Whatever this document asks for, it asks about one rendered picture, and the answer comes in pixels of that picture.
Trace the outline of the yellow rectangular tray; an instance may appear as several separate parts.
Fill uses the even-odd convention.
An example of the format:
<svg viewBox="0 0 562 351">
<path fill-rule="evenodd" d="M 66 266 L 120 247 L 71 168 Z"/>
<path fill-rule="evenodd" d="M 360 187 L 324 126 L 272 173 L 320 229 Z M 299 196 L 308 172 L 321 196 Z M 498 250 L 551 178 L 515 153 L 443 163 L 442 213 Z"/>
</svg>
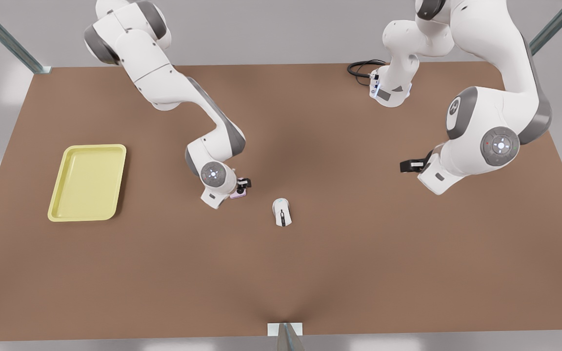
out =
<svg viewBox="0 0 562 351">
<path fill-rule="evenodd" d="M 65 149 L 48 209 L 52 222 L 100 221 L 118 207 L 126 148 L 122 144 Z"/>
</svg>

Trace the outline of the silver frame post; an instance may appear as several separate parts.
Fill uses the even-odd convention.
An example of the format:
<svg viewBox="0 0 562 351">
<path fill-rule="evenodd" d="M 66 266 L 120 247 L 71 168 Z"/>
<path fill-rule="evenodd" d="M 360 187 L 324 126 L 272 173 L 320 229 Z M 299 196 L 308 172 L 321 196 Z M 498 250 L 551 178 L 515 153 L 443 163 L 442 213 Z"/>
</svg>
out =
<svg viewBox="0 0 562 351">
<path fill-rule="evenodd" d="M 43 66 L 1 24 L 0 43 L 10 51 L 33 74 L 49 74 L 52 67 Z"/>
<path fill-rule="evenodd" d="M 531 54 L 534 56 L 560 29 L 562 29 L 562 9 L 531 40 L 529 43 Z"/>
<path fill-rule="evenodd" d="M 305 351 L 300 339 L 303 323 L 268 323 L 267 335 L 277 337 L 276 351 Z"/>
</svg>

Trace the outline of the white computer mouse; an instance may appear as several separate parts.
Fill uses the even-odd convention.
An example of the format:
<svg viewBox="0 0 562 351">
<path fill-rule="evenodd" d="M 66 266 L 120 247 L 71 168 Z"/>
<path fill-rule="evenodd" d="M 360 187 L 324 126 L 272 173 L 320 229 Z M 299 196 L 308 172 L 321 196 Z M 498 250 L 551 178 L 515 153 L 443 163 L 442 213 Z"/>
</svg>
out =
<svg viewBox="0 0 562 351">
<path fill-rule="evenodd" d="M 289 202 L 286 198 L 277 198 L 272 205 L 276 225 L 285 227 L 292 224 Z"/>
</svg>

